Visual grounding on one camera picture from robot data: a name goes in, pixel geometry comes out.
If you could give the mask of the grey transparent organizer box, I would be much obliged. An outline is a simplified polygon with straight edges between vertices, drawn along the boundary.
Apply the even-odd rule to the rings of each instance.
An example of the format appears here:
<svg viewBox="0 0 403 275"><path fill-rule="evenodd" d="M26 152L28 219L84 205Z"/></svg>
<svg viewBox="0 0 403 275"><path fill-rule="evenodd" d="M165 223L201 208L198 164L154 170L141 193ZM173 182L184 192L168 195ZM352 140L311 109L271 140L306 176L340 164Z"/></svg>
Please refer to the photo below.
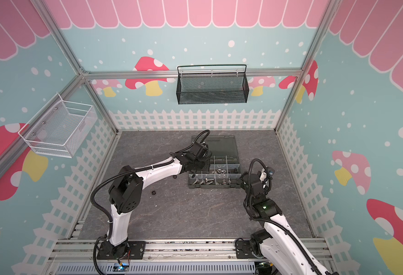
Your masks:
<svg viewBox="0 0 403 275"><path fill-rule="evenodd" d="M210 161L202 170L188 175L190 189L238 189L241 176L238 147L233 135L209 136L204 141L210 152Z"/></svg>

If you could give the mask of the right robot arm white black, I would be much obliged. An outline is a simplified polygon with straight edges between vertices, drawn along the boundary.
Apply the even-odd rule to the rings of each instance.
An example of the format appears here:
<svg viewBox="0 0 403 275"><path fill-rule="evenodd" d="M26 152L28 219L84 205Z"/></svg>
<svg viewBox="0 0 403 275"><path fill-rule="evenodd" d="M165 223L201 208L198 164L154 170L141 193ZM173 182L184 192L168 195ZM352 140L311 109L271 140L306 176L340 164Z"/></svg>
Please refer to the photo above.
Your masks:
<svg viewBox="0 0 403 275"><path fill-rule="evenodd" d="M274 171L255 158L248 171L240 176L246 192L243 207L251 221L262 230L251 235L250 253L264 259L256 265L257 275L337 275L330 272L305 247L295 234L280 207L267 197Z"/></svg>

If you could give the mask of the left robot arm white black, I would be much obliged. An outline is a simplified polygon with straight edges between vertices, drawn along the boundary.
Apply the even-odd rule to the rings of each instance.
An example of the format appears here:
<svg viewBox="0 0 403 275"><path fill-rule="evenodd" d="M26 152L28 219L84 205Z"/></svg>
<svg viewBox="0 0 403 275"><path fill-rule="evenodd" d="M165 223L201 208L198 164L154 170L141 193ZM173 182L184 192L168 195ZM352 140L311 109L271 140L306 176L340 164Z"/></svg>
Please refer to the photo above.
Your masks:
<svg viewBox="0 0 403 275"><path fill-rule="evenodd" d="M144 189L165 178L177 178L180 174L195 173L202 170L210 161L212 152L205 143L210 130L198 134L186 148L171 152L170 157L144 167L122 167L119 174L99 184L90 195L93 207L103 212L108 218L108 231L99 237L95 247L103 256L120 260L130 253L128 227L131 214L140 204ZM110 210L100 205L95 196L109 185L108 195Z"/></svg>

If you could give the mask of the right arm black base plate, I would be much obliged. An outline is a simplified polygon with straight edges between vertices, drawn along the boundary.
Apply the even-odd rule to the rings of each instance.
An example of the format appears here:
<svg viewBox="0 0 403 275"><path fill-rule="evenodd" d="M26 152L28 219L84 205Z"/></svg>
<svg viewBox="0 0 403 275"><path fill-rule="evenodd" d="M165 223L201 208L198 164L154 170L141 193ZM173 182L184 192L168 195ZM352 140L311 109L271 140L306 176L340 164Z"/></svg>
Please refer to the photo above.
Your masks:
<svg viewBox="0 0 403 275"><path fill-rule="evenodd" d="M255 261L279 260L281 254L273 238L263 241L238 238L234 242L237 259Z"/></svg>

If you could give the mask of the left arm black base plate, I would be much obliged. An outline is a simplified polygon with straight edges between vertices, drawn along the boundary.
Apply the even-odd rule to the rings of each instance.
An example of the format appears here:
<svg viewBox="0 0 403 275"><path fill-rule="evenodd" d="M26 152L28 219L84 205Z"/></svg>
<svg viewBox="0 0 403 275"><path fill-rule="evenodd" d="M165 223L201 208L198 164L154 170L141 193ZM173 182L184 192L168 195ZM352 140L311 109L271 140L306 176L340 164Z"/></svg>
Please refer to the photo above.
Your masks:
<svg viewBox="0 0 403 275"><path fill-rule="evenodd" d="M98 248L98 260L141 260L145 253L145 241L124 241L114 246L104 241Z"/></svg>

